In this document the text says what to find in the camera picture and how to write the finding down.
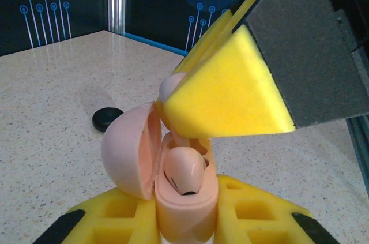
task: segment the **yellow foam holder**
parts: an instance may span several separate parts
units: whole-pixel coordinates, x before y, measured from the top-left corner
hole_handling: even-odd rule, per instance
[[[140,200],[114,188],[68,212],[78,209],[85,215],[63,244],[161,243],[154,198]]]
[[[314,244],[292,217],[296,212],[312,217],[308,210],[229,176],[217,177],[215,244]],[[85,215],[63,244],[161,243],[155,198],[144,201],[114,188],[68,212],[78,209]]]
[[[218,182],[215,244],[314,244],[292,216],[308,210],[225,175]]]
[[[163,110],[175,131],[186,138],[295,130],[273,77],[244,25],[188,72]]]

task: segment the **earbud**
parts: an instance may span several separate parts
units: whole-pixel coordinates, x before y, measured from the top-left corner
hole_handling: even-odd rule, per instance
[[[170,77],[167,77],[159,87],[159,98],[160,100],[165,103],[170,94],[173,92],[173,90],[177,87],[177,85],[183,80],[187,73],[176,73],[171,75]]]
[[[165,103],[173,90],[177,87],[177,85],[183,80],[187,73],[176,73],[171,75],[170,77],[166,78],[159,87],[159,98],[160,100]],[[186,138],[180,136],[170,125],[170,131],[172,133],[173,140],[176,146],[190,146],[190,141]]]
[[[204,158],[190,147],[175,147],[164,159],[164,174],[180,195],[199,192],[204,180],[205,168]]]

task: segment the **speckled countertop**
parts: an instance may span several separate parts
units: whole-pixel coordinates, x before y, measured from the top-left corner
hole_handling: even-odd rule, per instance
[[[154,100],[182,59],[108,32],[1,57],[0,243],[32,243],[112,187],[91,124]],[[213,140],[218,173],[309,209],[344,243],[369,243],[369,199],[345,121]]]

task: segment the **pink earbud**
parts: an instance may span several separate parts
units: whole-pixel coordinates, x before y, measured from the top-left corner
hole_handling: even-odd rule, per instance
[[[180,195],[199,192],[204,180],[205,168],[204,158],[190,147],[175,147],[164,159],[164,174]]]

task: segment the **black puck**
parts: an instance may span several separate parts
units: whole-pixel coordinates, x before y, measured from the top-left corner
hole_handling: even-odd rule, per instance
[[[96,130],[104,133],[109,125],[123,114],[118,108],[104,107],[96,111],[92,117],[92,124]]]

